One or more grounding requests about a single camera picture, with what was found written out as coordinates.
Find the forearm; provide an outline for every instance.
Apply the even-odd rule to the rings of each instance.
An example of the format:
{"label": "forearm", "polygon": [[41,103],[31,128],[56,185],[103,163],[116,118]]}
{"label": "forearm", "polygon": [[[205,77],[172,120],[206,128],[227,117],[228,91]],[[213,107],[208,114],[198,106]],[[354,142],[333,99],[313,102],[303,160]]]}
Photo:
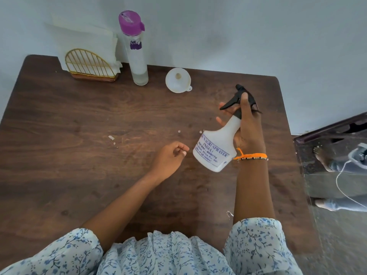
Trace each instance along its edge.
{"label": "forearm", "polygon": [[146,174],[82,227],[94,232],[106,252],[158,184],[153,175]]}
{"label": "forearm", "polygon": [[275,218],[268,162],[263,159],[240,161],[233,223],[251,217]]}

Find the dark brown table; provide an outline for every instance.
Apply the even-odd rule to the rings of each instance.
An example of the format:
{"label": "dark brown table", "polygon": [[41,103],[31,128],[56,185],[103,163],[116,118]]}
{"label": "dark brown table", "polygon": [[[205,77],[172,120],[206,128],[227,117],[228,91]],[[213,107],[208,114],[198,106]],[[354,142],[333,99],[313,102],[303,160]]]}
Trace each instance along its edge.
{"label": "dark brown table", "polygon": [[[192,149],[200,130],[217,130],[218,103],[233,96],[237,83],[264,113],[272,197],[288,246],[294,253],[318,248],[277,78],[188,69],[193,90],[175,94],[164,82],[170,68],[148,69],[149,83],[140,87],[127,64],[117,82],[102,83],[71,78],[56,57],[25,59],[0,125],[0,269],[103,209],[147,171],[164,144],[179,140]],[[237,167],[232,162],[214,173],[189,153],[120,241],[181,231],[222,250]]]}

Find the purple bottle cap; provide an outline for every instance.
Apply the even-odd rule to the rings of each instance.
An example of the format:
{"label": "purple bottle cap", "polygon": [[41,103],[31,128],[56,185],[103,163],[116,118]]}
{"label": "purple bottle cap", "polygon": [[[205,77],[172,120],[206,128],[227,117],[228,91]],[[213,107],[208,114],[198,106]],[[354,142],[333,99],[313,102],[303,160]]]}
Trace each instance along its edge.
{"label": "purple bottle cap", "polygon": [[141,22],[139,14],[134,11],[123,11],[119,15],[121,31],[128,36],[137,36],[145,31],[145,26]]}

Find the white floral clothing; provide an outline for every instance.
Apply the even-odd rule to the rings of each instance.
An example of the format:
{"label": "white floral clothing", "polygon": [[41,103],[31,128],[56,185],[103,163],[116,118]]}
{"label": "white floral clothing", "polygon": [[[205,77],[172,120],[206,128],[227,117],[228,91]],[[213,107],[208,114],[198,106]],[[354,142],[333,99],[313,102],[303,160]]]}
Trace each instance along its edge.
{"label": "white floral clothing", "polygon": [[73,274],[302,274],[286,246],[279,221],[250,218],[229,233],[224,254],[199,237],[158,231],[136,241],[115,243],[103,255],[94,233],[75,229],[38,254],[3,269],[0,275]]}

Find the beaded bracelet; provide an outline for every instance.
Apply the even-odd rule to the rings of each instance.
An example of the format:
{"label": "beaded bracelet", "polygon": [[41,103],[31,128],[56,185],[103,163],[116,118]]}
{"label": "beaded bracelet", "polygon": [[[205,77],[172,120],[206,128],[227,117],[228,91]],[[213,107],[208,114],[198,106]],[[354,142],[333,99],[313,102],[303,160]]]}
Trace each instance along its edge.
{"label": "beaded bracelet", "polygon": [[241,156],[237,156],[235,158],[233,158],[233,160],[238,160],[238,162],[240,162],[240,159],[265,159],[265,160],[269,160],[268,156],[265,153],[251,153],[251,154],[243,154],[243,152],[241,151],[240,148],[236,148],[237,150],[239,150],[241,152]]}

